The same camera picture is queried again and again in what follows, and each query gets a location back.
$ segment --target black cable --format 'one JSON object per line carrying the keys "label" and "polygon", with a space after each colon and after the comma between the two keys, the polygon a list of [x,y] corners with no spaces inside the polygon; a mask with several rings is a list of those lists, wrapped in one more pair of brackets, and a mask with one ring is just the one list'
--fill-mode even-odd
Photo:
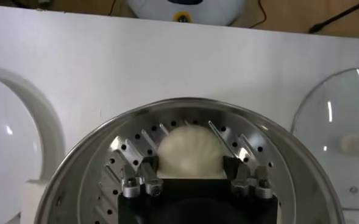
{"label": "black cable", "polygon": [[254,28],[254,27],[257,26],[257,25],[261,25],[262,23],[264,23],[264,22],[267,20],[267,14],[266,14],[265,9],[264,9],[263,6],[262,6],[261,0],[258,0],[258,5],[259,5],[260,10],[262,10],[263,20],[260,21],[260,22],[255,23],[254,25],[252,25],[252,26],[250,26],[250,27],[248,27],[248,28],[250,28],[250,29],[251,29],[251,28]]}
{"label": "black cable", "polygon": [[23,8],[23,9],[30,9],[30,7],[28,5],[23,4],[22,2],[18,1],[18,0],[11,0],[15,6],[19,7],[19,8]]}
{"label": "black cable", "polygon": [[108,16],[110,16],[113,13],[114,3],[116,3],[116,0],[113,0],[112,6],[110,8],[110,12],[108,13]]}
{"label": "black cable", "polygon": [[327,26],[328,24],[356,11],[359,9],[359,4],[347,9],[346,11],[341,12],[339,15],[336,15],[322,23],[316,23],[315,25],[313,25],[313,27],[311,27],[311,29],[309,29],[308,33],[316,33],[319,32],[321,29],[323,29],[325,26]]}

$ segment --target steamer basket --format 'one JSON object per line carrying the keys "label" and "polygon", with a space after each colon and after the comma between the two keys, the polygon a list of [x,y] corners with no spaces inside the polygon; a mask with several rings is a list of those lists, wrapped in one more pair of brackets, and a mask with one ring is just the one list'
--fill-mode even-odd
{"label": "steamer basket", "polygon": [[335,191],[311,153],[284,128],[252,111],[208,99],[155,102],[115,117],[91,132],[67,155],[49,182],[36,224],[118,223],[120,168],[137,169],[161,140],[183,125],[209,128],[226,155],[250,168],[268,167],[282,209],[282,223],[339,224]]}

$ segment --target metal bracket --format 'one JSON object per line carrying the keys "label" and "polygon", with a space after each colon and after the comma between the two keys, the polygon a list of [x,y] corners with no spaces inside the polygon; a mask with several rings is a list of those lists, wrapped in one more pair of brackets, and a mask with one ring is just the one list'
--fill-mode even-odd
{"label": "metal bracket", "polygon": [[272,190],[268,180],[268,171],[266,166],[258,166],[255,171],[257,185],[255,187],[255,195],[259,198],[272,198]]}
{"label": "metal bracket", "polygon": [[237,197],[244,197],[248,195],[250,184],[248,183],[247,178],[249,178],[250,175],[250,168],[243,163],[239,164],[236,178],[231,181],[232,192]]}
{"label": "metal bracket", "polygon": [[149,163],[141,163],[140,175],[144,178],[145,191],[152,197],[158,197],[163,190],[163,180],[157,178]]}
{"label": "metal bracket", "polygon": [[136,177],[136,173],[129,164],[124,165],[121,169],[121,185],[123,196],[126,198],[134,198],[140,195],[140,181]]}

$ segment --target glass lid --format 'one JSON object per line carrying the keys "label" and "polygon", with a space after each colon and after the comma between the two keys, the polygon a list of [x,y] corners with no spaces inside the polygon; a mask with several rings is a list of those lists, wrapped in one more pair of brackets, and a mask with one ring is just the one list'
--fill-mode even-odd
{"label": "glass lid", "polygon": [[359,210],[359,69],[335,74],[304,99],[292,132],[327,175],[346,210]]}

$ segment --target white dough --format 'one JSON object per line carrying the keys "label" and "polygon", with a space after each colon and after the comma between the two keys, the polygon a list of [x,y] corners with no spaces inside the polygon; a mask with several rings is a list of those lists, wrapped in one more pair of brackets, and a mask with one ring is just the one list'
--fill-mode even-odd
{"label": "white dough", "polygon": [[219,139],[204,127],[174,129],[159,145],[158,155],[159,178],[226,178]]}

